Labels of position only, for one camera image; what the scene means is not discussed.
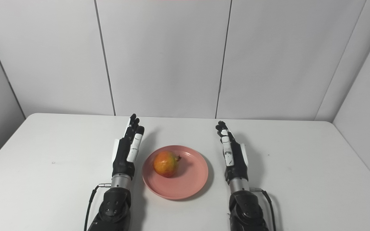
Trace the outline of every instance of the robotic arm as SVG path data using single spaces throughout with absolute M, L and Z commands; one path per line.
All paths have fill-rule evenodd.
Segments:
M 131 220 L 131 192 L 129 191 L 135 174 L 134 161 L 144 134 L 144 127 L 139 126 L 139 118 L 133 114 L 128 121 L 125 134 L 115 140 L 111 184 L 99 184 L 98 187 L 110 187 L 104 193 L 99 212 L 92 221 L 89 231 L 128 231 Z M 90 205 L 96 189 L 92 192 Z
M 231 189 L 229 211 L 231 231 L 269 231 L 258 197 L 248 185 L 248 158 L 245 145 L 236 142 L 223 121 L 216 125 L 223 145 L 225 180 Z

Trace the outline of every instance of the table surface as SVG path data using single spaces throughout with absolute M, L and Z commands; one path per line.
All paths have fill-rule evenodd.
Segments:
M 217 119 L 140 117 L 145 135 L 135 165 L 130 231 L 229 230 Z M 0 150 L 0 230 L 80 231 L 91 190 L 111 178 L 113 141 L 127 117 L 33 114 Z M 250 187 L 267 190 L 279 231 L 370 230 L 370 172 L 327 122 L 224 120 L 246 144 Z M 170 201 L 141 178 L 147 156 L 184 145 L 207 160 L 204 188 Z M 106 189 L 95 197 L 90 222 Z M 269 207 L 260 203 L 271 226 Z

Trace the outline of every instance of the black forearm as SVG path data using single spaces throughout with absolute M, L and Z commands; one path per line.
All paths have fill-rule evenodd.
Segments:
M 110 188 L 88 231 L 128 231 L 131 193 L 124 188 Z
M 229 199 L 231 231 L 268 231 L 258 197 L 250 191 L 237 191 Z

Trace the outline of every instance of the panel seam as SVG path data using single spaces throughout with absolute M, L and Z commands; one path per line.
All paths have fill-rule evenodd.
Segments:
M 100 30 L 100 38 L 101 38 L 102 53 L 104 54 L 105 70 L 107 71 L 107 78 L 108 78 L 108 85 L 109 85 L 110 100 L 111 100 L 111 102 L 112 102 L 113 115 L 115 115 L 115 116 L 116 116 L 116 113 L 115 113 L 115 104 L 114 104 L 114 101 L 113 101 L 113 94 L 112 94 L 112 87 L 111 87 L 111 85 L 110 85 L 110 78 L 109 78 L 109 70 L 108 70 L 107 55 L 105 54 L 104 38 L 102 37 L 102 29 L 101 29 L 100 15 L 99 15 L 99 13 L 98 13 L 97 0 L 94 0 L 94 4 L 95 4 L 95 13 L 97 14 L 98 28 L 99 28 L 99 30 Z
M 323 104 L 323 101 L 324 101 L 324 100 L 325 100 L 325 98 L 326 98 L 326 94 L 328 93 L 329 87 L 330 87 L 330 85 L 332 84 L 333 77 L 335 77 L 335 74 L 336 74 L 336 71 L 338 70 L 339 64 L 340 64 L 340 62 L 342 61 L 343 55 L 345 54 L 345 51 L 346 51 L 346 48 L 348 47 L 349 41 L 351 41 L 352 35 L 354 34 L 355 28 L 357 27 L 357 24 L 358 24 L 359 18 L 361 17 L 361 14 L 362 14 L 362 11 L 364 10 L 364 7 L 365 7 L 366 2 L 367 2 L 367 0 L 365 0 L 364 5 L 363 5 L 363 6 L 362 6 L 362 8 L 361 8 L 361 12 L 359 12 L 358 18 L 357 18 L 357 20 L 356 20 L 356 22 L 355 22 L 355 25 L 354 25 L 354 28 L 352 28 L 352 32 L 351 32 L 351 34 L 349 35 L 348 41 L 346 42 L 345 48 L 344 48 L 344 49 L 343 49 L 343 51 L 342 51 L 342 55 L 341 55 L 341 57 L 340 57 L 340 59 L 339 59 L 338 64 L 336 65 L 336 68 L 335 68 L 335 71 L 333 72 L 332 78 L 330 78 L 330 82 L 329 82 L 328 87 L 326 88 L 325 95 L 323 96 L 323 99 L 322 99 L 322 101 L 321 101 L 321 104 L 319 105 L 318 110 L 316 111 L 316 114 L 315 114 L 315 117 L 314 117 L 314 119 L 313 119 L 313 120 L 316 120 L 316 117 L 317 117 L 317 115 L 318 115 L 318 113 L 319 113 L 319 111 L 320 111 L 320 109 L 321 109 L 321 106 L 322 106 L 322 104 Z
M 15 91 L 14 91 L 14 90 L 13 90 L 13 88 L 12 88 L 12 84 L 11 84 L 11 82 L 9 81 L 9 78 L 8 78 L 8 76 L 6 75 L 6 71 L 5 71 L 5 69 L 4 69 L 4 66 L 3 66 L 3 64 L 1 63 L 1 59 L 0 59 L 0 67 L 1 67 L 1 70 L 3 71 L 3 73 L 4 73 L 4 77 L 5 77 L 6 81 L 8 82 L 9 89 L 11 90 L 11 92 L 12 92 L 12 94 L 13 94 L 13 97 L 15 98 L 15 101 L 16 101 L 16 103 L 18 104 L 19 110 L 21 111 L 21 114 L 22 114 L 22 116 L 24 117 L 24 120 L 25 120 L 25 119 L 26 119 L 26 117 L 25 117 L 25 113 L 24 113 L 24 111 L 22 110 L 21 105 L 19 104 L 18 97 L 16 96 Z
M 229 20 L 231 19 L 231 10 L 232 10 L 232 0 L 229 4 L 229 15 L 228 15 L 228 25 L 226 26 L 226 35 L 225 35 L 225 45 L 224 45 L 224 55 L 222 57 L 222 67 L 221 67 L 221 77 L 219 79 L 219 89 L 218 89 L 218 98 L 216 101 L 216 110 L 215 110 L 215 119 L 218 115 L 218 104 L 219 104 L 219 95 L 221 93 L 222 86 L 222 73 L 224 71 L 224 62 L 225 62 L 225 51 L 226 51 L 226 42 L 228 41 L 228 30 L 229 30 Z

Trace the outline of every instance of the robot finger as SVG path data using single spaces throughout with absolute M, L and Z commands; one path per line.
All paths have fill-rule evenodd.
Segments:
M 128 162 L 134 162 L 137 158 L 139 146 L 141 145 L 142 137 L 144 135 L 145 128 L 142 126 L 138 126 L 137 130 L 135 131 L 135 135 L 133 141 L 131 143 L 131 148 L 129 150 L 129 154 L 127 156 Z

